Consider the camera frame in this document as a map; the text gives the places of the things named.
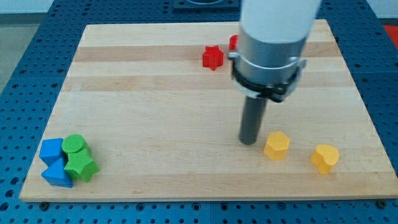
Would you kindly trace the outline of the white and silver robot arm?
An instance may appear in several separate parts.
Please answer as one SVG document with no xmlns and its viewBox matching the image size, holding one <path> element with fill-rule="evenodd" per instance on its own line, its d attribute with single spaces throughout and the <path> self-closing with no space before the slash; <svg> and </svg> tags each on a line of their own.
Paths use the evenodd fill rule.
<svg viewBox="0 0 398 224">
<path fill-rule="evenodd" d="M 238 46 L 229 53 L 246 97 L 281 102 L 297 87 L 301 58 L 320 0 L 243 0 Z"/>
</svg>

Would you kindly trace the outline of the red block behind arm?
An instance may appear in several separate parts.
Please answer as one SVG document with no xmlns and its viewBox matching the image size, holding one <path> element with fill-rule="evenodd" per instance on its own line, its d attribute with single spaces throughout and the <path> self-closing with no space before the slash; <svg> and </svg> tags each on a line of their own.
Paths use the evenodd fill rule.
<svg viewBox="0 0 398 224">
<path fill-rule="evenodd" d="M 238 39 L 239 39 L 239 35 L 232 35 L 229 38 L 229 50 L 236 50 L 238 48 Z"/>
</svg>

